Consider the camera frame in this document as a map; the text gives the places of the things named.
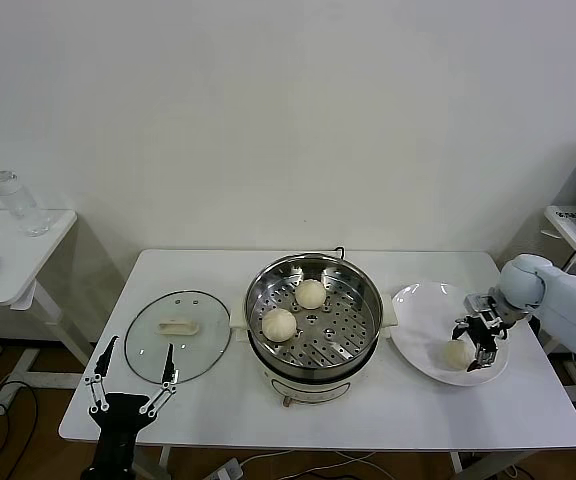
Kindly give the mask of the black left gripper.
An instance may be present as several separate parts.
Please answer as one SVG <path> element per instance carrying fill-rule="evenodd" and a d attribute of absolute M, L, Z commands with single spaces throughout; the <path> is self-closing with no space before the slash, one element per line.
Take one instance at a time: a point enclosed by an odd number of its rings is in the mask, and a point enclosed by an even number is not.
<path fill-rule="evenodd" d="M 159 389 L 149 398 L 143 394 L 108 393 L 107 376 L 117 336 L 113 336 L 98 357 L 93 373 L 84 378 L 91 398 L 89 415 L 100 428 L 100 434 L 88 479 L 135 479 L 133 470 L 136 437 L 152 422 L 176 393 L 177 370 L 174 345 L 168 344 Z"/>

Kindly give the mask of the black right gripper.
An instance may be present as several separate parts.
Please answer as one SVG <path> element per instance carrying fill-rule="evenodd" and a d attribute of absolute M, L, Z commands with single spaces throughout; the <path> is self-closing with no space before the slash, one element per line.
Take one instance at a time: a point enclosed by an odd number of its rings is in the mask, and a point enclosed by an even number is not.
<path fill-rule="evenodd" d="M 463 317 L 456 321 L 452 330 L 452 340 L 459 340 L 471 330 L 471 339 L 475 345 L 474 360 L 468 365 L 468 371 L 491 367 L 497 355 L 497 340 L 508 338 L 509 325 L 493 312 L 479 312 L 473 317 Z"/>

